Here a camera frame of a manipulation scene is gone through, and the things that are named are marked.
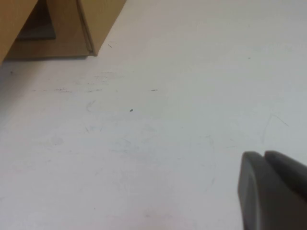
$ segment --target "scuff mark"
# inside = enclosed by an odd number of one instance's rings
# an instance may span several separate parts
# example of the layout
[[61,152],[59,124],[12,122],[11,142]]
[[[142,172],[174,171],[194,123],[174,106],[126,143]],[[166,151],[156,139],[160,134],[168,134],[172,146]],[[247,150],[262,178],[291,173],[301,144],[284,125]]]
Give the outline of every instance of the scuff mark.
[[145,143],[149,142],[151,139],[156,138],[156,137],[158,137],[158,135],[153,135],[151,137],[145,138],[145,139],[142,140],[142,143],[145,144]]
[[262,132],[262,137],[261,137],[261,142],[262,143],[264,143],[264,141],[265,141],[265,135],[267,133],[267,128],[268,128],[268,126],[269,126],[269,124],[271,122],[271,119],[272,119],[272,114],[270,114],[269,119],[268,119],[268,121],[267,121],[267,123],[266,123],[266,125],[264,127],[263,132]]
[[96,100],[93,100],[91,102],[89,102],[86,106],[86,111],[87,112],[91,112],[90,108],[92,107],[92,105],[96,102]]
[[128,141],[128,140],[126,140],[125,138],[122,138],[125,142],[127,142],[127,143],[129,143],[129,144],[131,144],[131,142],[130,141]]
[[213,167],[214,167],[214,174],[213,174],[213,177],[212,177],[212,180],[210,182],[210,185],[209,187],[206,189],[206,192],[214,185],[215,183],[215,179],[216,179],[216,159],[215,159],[215,146],[214,146],[214,140],[213,138],[211,137],[211,135],[208,135],[206,136],[206,138],[209,139],[209,144],[212,148],[212,156],[213,156]]
[[272,114],[272,116],[276,117],[278,120],[280,120],[281,122],[283,122],[284,125],[286,125],[286,126],[289,127],[289,125],[288,125],[287,123],[285,123],[285,122],[284,122],[280,117],[278,117],[277,115]]
[[54,91],[58,91],[58,92],[72,92],[72,91],[69,91],[65,88],[62,88],[62,89],[55,89]]
[[97,176],[99,173],[101,173],[101,171],[103,170],[104,168],[100,168],[98,171],[95,172],[95,176]]

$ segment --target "cardboard box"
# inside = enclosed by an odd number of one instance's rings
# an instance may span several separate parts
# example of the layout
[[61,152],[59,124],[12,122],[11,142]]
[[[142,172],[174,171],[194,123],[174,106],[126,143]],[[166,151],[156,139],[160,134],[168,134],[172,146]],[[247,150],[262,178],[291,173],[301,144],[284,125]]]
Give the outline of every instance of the cardboard box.
[[37,0],[0,1],[0,64],[7,55],[36,2]]
[[[125,2],[126,0],[38,0],[7,58],[96,56]],[[32,25],[41,21],[36,18],[40,15],[47,15],[47,19],[44,18],[43,21],[48,22],[49,19],[50,23],[40,24],[37,29]]]

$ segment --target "black object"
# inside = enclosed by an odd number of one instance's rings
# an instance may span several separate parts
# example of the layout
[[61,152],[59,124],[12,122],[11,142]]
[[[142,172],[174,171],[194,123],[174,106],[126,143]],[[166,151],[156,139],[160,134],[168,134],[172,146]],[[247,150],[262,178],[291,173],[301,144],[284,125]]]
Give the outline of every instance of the black object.
[[307,167],[275,151],[245,152],[238,186],[245,230],[307,230]]

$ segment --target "white surface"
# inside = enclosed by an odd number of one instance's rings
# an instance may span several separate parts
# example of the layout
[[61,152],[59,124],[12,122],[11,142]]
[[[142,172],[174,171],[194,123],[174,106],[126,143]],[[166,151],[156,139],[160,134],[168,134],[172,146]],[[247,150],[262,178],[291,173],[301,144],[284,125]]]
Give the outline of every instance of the white surface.
[[98,57],[4,63],[0,229],[242,229],[242,152],[307,163],[306,9],[128,0]]

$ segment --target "gray plastic object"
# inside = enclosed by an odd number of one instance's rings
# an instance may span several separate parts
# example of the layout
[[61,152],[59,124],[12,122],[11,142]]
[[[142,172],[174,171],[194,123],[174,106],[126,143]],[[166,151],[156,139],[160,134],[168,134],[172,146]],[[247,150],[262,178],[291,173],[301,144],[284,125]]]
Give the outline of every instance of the gray plastic object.
[[238,195],[245,230],[307,230],[307,167],[275,151],[242,156]]

